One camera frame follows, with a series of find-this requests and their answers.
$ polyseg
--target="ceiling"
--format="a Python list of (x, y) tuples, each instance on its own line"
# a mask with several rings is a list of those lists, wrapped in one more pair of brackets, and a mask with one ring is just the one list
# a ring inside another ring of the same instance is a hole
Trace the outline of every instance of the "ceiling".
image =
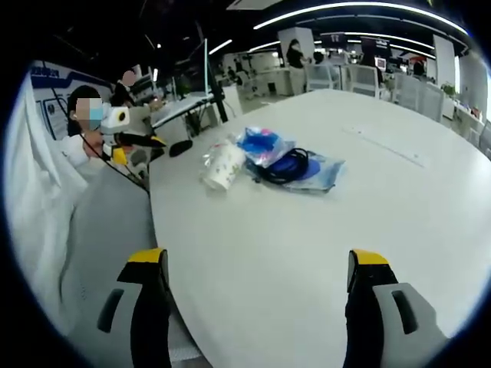
[[(270, 3), (273, 5), (263, 10), (227, 10), (229, 6), (254, 8)], [(465, 45), (473, 47), (468, 36), (439, 21), (408, 11), (372, 6), (314, 11), (283, 19), (257, 31), (253, 29), (270, 18), (328, 3), (334, 1), (87, 0), (79, 8), (67, 4), (66, 16), (49, 24), (49, 32), (39, 42), (37, 58), (64, 64), (110, 81), (119, 79), (125, 70), (135, 64), (158, 67), (170, 73), (176, 61), (187, 58), (199, 45), (196, 24), (201, 27), (204, 37), (208, 38), (209, 49), (228, 39), (233, 40), (216, 52), (213, 58), (276, 41), (278, 31), (293, 26), (311, 28), (315, 38), (325, 42), (328, 38), (321, 36), (322, 33), (358, 31), (389, 34), (425, 44), (433, 44), (435, 31), (430, 28), (435, 28), (446, 34), (445, 37), (451, 37), (457, 53), (465, 51)], [(431, 8), (423, 0), (405, 1), (402, 4), (438, 13), (469, 29), (469, 24), (459, 15), (463, 13), (457, 5), (445, 7), (441, 2), (433, 1), (435, 8)], [(403, 41), (397, 43), (428, 51)]]

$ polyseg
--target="white sleeve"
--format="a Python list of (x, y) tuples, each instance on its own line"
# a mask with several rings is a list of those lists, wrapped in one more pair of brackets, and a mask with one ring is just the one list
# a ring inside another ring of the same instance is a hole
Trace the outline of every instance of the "white sleeve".
[(66, 136), (59, 142), (63, 155), (70, 161), (73, 167), (83, 165), (89, 161), (84, 151), (84, 140), (81, 136)]

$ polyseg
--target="white paper cup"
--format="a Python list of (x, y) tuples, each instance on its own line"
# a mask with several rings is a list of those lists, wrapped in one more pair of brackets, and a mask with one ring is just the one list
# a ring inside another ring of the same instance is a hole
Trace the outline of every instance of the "white paper cup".
[(227, 190), (245, 161), (244, 151), (232, 143), (224, 144), (205, 172), (204, 183), (213, 189)]

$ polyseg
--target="led light strip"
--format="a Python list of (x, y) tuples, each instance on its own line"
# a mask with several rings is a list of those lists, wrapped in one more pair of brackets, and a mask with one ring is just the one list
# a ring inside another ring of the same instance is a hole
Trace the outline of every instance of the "led light strip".
[(425, 48), (430, 48), (431, 50), (434, 50), (435, 48), (429, 44), (424, 44), (423, 42), (418, 42), (415, 40), (410, 40), (409, 38), (402, 38), (402, 37), (397, 37), (397, 36), (391, 36), (388, 34), (378, 34), (378, 33), (364, 33), (364, 32), (345, 32), (344, 33), (347, 36), (371, 36), (371, 37), (381, 37), (381, 38), (393, 38), (394, 40), (400, 40), (400, 41), (406, 41), (410, 42), (413, 44), (418, 44), (419, 46), (424, 46)]
[(232, 43), (232, 40), (228, 40), (228, 41), (223, 42), (221, 45), (219, 45), (219, 46), (215, 47), (213, 50), (211, 50), (209, 52), (209, 55), (215, 54), (218, 50), (220, 50), (221, 48), (224, 48), (226, 45), (231, 44), (231, 43)]
[(268, 44), (262, 44), (261, 46), (258, 46), (257, 48), (251, 48), (249, 50), (249, 52), (253, 52), (253, 51), (259, 50), (261, 48), (267, 48), (268, 46), (273, 46), (274, 44), (279, 44), (279, 43), (280, 43), (279, 41), (275, 41), (275, 42), (270, 42)]
[(414, 50), (413, 48), (405, 48), (404, 46), (399, 46), (398, 44), (390, 44), (390, 46), (392, 48), (400, 48), (401, 50), (411, 51), (415, 54), (424, 55), (427, 58), (436, 59), (436, 57), (434, 57), (433, 55), (427, 54), (427, 53), (422, 52), (422, 51)]
[(429, 11), (426, 11), (426, 10), (413, 8), (412, 6), (391, 4), (388, 2), (339, 2), (336, 4), (312, 6), (310, 8), (292, 11), (290, 13), (280, 15), (279, 17), (269, 19), (268, 21), (265, 21), (265, 22), (261, 23), (260, 25), (256, 25), (254, 27), (254, 29), (257, 30), (257, 29), (265, 27), (266, 25), (270, 25), (272, 23), (275, 23), (277, 21), (281, 21), (283, 19), (290, 18), (290, 17), (295, 17), (296, 15), (300, 15), (300, 14), (304, 14), (304, 13), (316, 12), (317, 10), (325, 10), (325, 9), (333, 9), (333, 8), (347, 8), (350, 6), (379, 6), (382, 8), (395, 8), (395, 9), (400, 9), (400, 10), (406, 10), (408, 12), (413, 12), (413, 13), (417, 13), (420, 15), (425, 15), (425, 16), (432, 18), (432, 19), (436, 19), (438, 21), (441, 21), (442, 23), (445, 23), (446, 25), (449, 25), (450, 27), (455, 28), (456, 30), (464, 33), (465, 35), (469, 35), (465, 29), (463, 29), (459, 25), (453, 23), (452, 21), (445, 19), (444, 17), (440, 17), (439, 15), (436, 15), (434, 13), (430, 13)]

